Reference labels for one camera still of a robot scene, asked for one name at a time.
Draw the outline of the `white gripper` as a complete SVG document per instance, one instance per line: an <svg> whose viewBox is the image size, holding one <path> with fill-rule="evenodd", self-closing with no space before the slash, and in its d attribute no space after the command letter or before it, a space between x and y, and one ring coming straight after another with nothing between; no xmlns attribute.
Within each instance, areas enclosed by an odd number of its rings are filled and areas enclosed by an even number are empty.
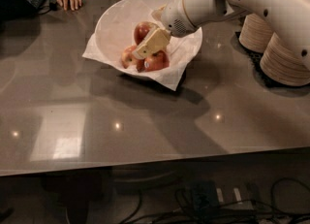
<svg viewBox="0 0 310 224"><path fill-rule="evenodd" d="M197 31L186 14L184 0L170 0L166 6L154 10L151 15L155 20L161 20L170 33L163 28L152 28L133 50L133 56L138 60L164 49L170 43L171 35L183 38Z"/></svg>

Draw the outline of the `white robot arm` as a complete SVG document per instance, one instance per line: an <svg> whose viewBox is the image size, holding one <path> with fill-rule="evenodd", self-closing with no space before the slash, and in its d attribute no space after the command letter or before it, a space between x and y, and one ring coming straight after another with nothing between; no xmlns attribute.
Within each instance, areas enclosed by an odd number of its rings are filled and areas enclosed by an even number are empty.
<svg viewBox="0 0 310 224"><path fill-rule="evenodd" d="M153 15L162 26L153 28L133 51L137 59L166 47L210 23L256 14L310 68L310 0L170 0Z"/></svg>

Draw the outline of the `person's hand on table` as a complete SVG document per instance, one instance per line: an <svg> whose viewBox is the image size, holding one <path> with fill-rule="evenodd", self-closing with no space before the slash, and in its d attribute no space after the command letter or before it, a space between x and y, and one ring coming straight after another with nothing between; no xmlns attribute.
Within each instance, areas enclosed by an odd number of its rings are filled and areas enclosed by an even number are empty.
<svg viewBox="0 0 310 224"><path fill-rule="evenodd" d="M82 0L56 0L65 11L76 11L82 6Z"/></svg>

